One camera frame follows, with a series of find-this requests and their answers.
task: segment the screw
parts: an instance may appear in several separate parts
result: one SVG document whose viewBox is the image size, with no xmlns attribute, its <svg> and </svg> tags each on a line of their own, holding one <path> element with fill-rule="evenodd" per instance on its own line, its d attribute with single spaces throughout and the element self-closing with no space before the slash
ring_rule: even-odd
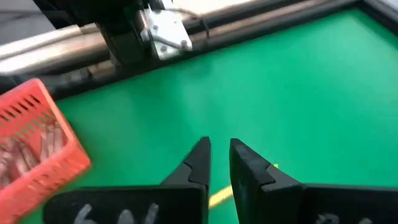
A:
<svg viewBox="0 0 398 224">
<path fill-rule="evenodd" d="M 160 51 L 161 51 L 161 52 L 166 52 L 166 51 L 167 51 L 167 46 L 166 46 L 166 45 L 162 45 L 162 46 L 160 47 Z"/>
</svg>

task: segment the orange plastic basket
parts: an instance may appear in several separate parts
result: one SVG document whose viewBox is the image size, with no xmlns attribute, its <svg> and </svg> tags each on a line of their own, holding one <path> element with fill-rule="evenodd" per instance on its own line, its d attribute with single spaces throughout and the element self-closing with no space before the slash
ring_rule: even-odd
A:
<svg viewBox="0 0 398 224">
<path fill-rule="evenodd" d="M 39 79 L 0 96 L 0 136 L 26 142 L 36 156 L 40 154 L 40 124 L 55 119 L 64 132 L 64 147 L 0 190 L 0 223 L 17 222 L 90 166 L 75 133 Z"/>
</svg>

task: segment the green table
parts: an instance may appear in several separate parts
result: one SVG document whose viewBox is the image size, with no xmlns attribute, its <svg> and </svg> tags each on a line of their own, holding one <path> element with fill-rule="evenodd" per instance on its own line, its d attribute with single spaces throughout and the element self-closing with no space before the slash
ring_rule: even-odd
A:
<svg viewBox="0 0 398 224">
<path fill-rule="evenodd" d="M 93 161 L 67 189 L 158 184 L 206 135 L 211 194 L 232 137 L 301 182 L 397 187 L 397 83 L 398 38 L 356 10 L 161 68 L 57 102 Z"/>
</svg>

